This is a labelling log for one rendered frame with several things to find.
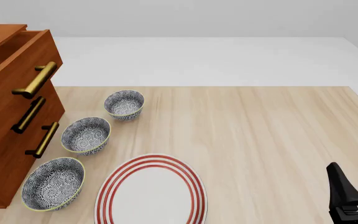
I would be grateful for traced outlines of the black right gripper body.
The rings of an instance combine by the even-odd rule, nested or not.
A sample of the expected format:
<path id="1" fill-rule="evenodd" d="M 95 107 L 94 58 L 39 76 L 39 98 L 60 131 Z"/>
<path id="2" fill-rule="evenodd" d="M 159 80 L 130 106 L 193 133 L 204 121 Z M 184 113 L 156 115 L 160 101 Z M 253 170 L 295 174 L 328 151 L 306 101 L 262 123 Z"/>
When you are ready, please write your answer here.
<path id="1" fill-rule="evenodd" d="M 334 224 L 358 224 L 358 208 L 332 208 L 329 211 Z"/>

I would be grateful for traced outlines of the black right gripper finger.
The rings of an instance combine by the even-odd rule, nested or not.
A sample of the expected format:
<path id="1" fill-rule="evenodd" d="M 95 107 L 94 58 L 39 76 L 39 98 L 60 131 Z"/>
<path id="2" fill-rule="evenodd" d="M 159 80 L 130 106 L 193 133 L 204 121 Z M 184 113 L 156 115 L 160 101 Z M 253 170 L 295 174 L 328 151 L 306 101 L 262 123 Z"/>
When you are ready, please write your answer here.
<path id="1" fill-rule="evenodd" d="M 329 208 L 358 206 L 358 191 L 349 182 L 340 166 L 332 162 L 326 171 L 330 189 Z"/>

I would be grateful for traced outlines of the wooden drawer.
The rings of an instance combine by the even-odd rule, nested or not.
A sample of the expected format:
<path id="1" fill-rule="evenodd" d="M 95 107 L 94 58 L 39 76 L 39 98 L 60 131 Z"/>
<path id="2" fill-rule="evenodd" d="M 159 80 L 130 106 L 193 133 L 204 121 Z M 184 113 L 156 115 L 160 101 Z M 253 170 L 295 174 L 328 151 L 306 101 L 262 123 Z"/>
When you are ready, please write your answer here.
<path id="1" fill-rule="evenodd" d="M 12 129 L 37 101 L 8 106 L 0 112 L 0 208 L 10 205 L 36 159 L 43 156 L 65 112 L 59 97 L 42 97 L 43 104 L 23 132 Z"/>
<path id="2" fill-rule="evenodd" d="M 39 96 L 46 99 L 45 104 L 31 121 L 23 134 L 11 130 L 17 124 L 30 104 Z M 35 158 L 25 151 L 37 148 L 47 132 L 42 126 L 57 122 L 65 112 L 62 102 L 51 82 L 46 82 L 32 99 L 13 95 L 9 90 L 0 91 L 0 180 L 22 179 Z"/>

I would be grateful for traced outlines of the wooden drawer pulled out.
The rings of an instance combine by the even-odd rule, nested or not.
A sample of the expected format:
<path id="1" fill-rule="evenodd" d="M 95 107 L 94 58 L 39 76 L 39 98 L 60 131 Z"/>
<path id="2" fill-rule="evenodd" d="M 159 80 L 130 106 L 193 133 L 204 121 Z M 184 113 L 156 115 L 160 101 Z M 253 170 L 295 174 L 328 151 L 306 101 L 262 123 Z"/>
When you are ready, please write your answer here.
<path id="1" fill-rule="evenodd" d="M 0 47 L 0 91 L 27 87 L 49 62 L 63 64 L 50 31 L 20 31 Z"/>

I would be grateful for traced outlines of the white plate with red rings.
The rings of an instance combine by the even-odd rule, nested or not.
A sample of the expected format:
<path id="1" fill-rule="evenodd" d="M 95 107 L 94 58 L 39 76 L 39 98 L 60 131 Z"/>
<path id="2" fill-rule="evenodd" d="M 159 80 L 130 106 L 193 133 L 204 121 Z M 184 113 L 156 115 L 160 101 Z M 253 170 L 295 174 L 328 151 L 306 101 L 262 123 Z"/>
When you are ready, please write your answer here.
<path id="1" fill-rule="evenodd" d="M 94 224 L 205 224 L 207 214 L 207 192 L 191 166 L 167 154 L 144 154 L 103 182 Z"/>

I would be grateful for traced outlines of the blue patterned bowl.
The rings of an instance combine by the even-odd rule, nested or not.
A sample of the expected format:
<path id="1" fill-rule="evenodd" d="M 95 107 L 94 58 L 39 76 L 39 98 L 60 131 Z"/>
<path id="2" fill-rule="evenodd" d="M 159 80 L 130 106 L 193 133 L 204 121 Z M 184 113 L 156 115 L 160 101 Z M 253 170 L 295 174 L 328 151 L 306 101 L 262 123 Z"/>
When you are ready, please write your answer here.
<path id="1" fill-rule="evenodd" d="M 110 138 L 111 125 L 100 117 L 85 117 L 71 123 L 61 135 L 64 149 L 81 156 L 90 156 L 104 149 Z"/>
<path id="2" fill-rule="evenodd" d="M 145 103 L 142 93 L 121 90 L 109 95 L 104 101 L 107 113 L 119 121 L 132 121 L 141 114 Z"/>
<path id="3" fill-rule="evenodd" d="M 78 159 L 60 157 L 49 160 L 24 181 L 22 203 L 35 212 L 61 210 L 79 196 L 85 176 L 85 167 Z"/>

